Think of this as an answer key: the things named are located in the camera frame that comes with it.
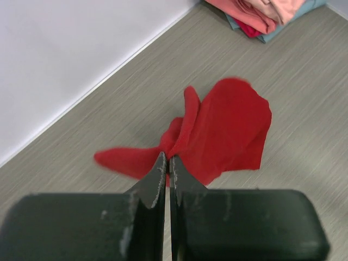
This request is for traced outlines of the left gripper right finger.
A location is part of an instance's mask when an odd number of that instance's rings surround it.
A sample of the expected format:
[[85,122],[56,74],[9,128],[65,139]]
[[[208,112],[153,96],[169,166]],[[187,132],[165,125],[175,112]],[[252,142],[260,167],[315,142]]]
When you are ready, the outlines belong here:
[[326,260],[309,198],[291,189],[209,189],[169,162],[173,260]]

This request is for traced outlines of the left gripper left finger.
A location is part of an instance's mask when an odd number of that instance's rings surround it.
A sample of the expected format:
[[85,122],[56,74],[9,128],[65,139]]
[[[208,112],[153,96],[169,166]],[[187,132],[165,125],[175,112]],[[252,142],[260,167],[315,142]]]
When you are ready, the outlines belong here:
[[121,194],[31,194],[1,226],[1,260],[161,260],[166,157]]

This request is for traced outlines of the red t shirt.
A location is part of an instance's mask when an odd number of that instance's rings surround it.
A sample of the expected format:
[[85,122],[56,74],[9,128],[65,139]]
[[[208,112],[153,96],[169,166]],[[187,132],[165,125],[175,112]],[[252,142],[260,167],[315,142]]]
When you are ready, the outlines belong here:
[[152,148],[114,147],[98,151],[102,167],[141,179],[160,153],[179,156],[186,169],[207,185],[226,171],[258,170],[272,113],[267,100],[240,78],[218,81],[204,99],[184,90],[185,114],[174,118]]

